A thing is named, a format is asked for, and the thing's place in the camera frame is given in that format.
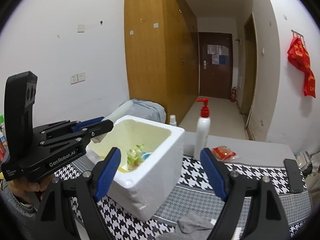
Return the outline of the person left hand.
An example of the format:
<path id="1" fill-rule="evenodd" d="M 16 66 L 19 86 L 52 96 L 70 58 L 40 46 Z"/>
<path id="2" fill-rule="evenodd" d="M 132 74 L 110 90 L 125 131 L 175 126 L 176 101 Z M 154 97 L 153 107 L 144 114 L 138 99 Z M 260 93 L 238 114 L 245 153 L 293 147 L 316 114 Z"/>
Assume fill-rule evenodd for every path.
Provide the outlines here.
<path id="1" fill-rule="evenodd" d="M 8 182 L 11 192 L 16 196 L 23 199 L 27 199 L 28 192 L 44 192 L 49 186 L 50 182 L 54 178 L 51 174 L 46 178 L 42 179 L 39 183 L 30 182 L 27 178 L 14 179 Z"/>

